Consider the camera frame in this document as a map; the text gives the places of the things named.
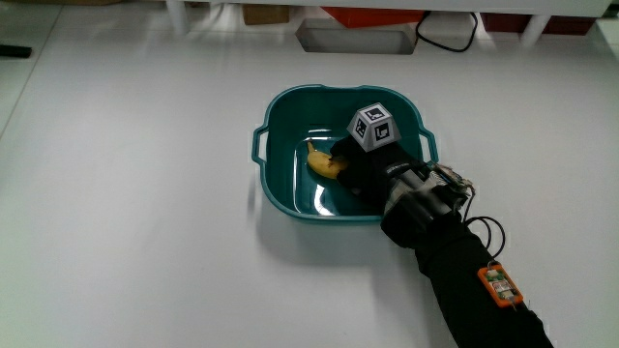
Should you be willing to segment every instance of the red object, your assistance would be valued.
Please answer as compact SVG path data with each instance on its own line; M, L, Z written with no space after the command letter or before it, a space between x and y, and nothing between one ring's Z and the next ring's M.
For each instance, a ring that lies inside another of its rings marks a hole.
M488 32L522 33L529 23L529 14L481 14ZM548 21L543 34L586 35L596 22L592 17L554 15Z
M402 24L418 22L424 11L419 10L389 10L389 9L356 9L323 7L329 15L346 28L363 28L370 26Z

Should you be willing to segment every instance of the white table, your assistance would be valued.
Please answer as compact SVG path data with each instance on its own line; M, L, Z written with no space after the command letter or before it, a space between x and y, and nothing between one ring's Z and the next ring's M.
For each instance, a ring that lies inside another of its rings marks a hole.
M522 44L530 46L542 35L551 16L599 17L606 11L611 1L612 0L513 0L509 3L497 3L495 0L468 0L460 2L449 0L247 0L243 2L246 4L335 6L533 15L521 37ZM167 4L172 25L174 25L176 32L178 34L187 34L190 31L190 26L184 2L178 0L165 0L165 3Z

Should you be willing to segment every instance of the black cable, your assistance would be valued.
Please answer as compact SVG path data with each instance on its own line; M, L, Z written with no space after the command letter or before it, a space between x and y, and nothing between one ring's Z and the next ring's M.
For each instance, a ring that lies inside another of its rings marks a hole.
M475 31L477 31L477 16L474 13L470 13L473 16L473 19L475 20L475 26L473 27L473 32L471 33L471 38L468 40L468 44L466 45L465 48L451 48L451 47L447 47L445 45L442 45L440 43L435 43L434 41L431 41L429 39L426 39L423 35L421 35L419 33L419 27L422 26L422 23L424 22L424 20L426 20L426 18L429 17L429 14L431 14L432 11L426 11L424 12L424 15L422 16L422 20L419 21L419 23L417 23L417 27L415 27L415 34L417 34L417 37L423 41L425 41L428 44L433 44L439 48L443 48L443 49L447 49L448 51L452 51L455 53L461 53L464 52L465 50L468 49L468 47L471 46L471 44L473 43L473 39L475 38Z
M501 247L499 248L498 251L496 251L494 255L491 256L492 259L494 259L501 253L501 251L503 251L503 247L505 247L505 230L503 229L503 226L501 225L501 223L492 217L472 217L470 219L466 219L466 217L468 216L468 210L471 208L471 203L473 202L473 198L475 198L475 190L472 190L471 199L468 200L468 205L466 206L466 211L464 212L464 217L462 218L462 222L464 223L466 227L468 227L468 225L470 225L473 221L481 221L484 223L484 225L487 228L486 249L490 248L490 242L492 241L492 229L490 228L490 225L487 223L486 220L490 220L494 222L497 226L499 226L499 229L501 230L501 237L502 237Z

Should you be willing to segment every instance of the white shelf leg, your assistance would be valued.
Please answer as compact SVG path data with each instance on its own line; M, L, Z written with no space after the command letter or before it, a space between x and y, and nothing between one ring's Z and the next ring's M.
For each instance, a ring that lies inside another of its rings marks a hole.
M542 35L545 26L548 24L550 20L550 15L547 14L534 14L531 16L531 20L529 20L529 24L527 24L526 29L524 29L524 33L522 33L522 37L520 37L520 42L525 47L531 47L534 45L537 40Z
M174 32L178 35L185 35L190 32L190 22L187 19L185 2L179 0L165 0L167 12L170 14Z

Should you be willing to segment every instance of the bowl handle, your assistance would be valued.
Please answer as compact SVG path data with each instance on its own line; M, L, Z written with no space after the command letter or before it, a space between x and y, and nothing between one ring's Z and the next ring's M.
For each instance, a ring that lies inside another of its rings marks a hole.
M429 158L433 162L438 162L438 151L436 150L436 141L434 140L434 134L431 131L421 127L419 129L419 135L426 139L427 148L429 149Z
M260 137L265 132L269 131L269 126L263 125L256 130L253 131L253 142L251 145L251 160L258 164L266 163L266 160L261 159L259 156L260 152Z

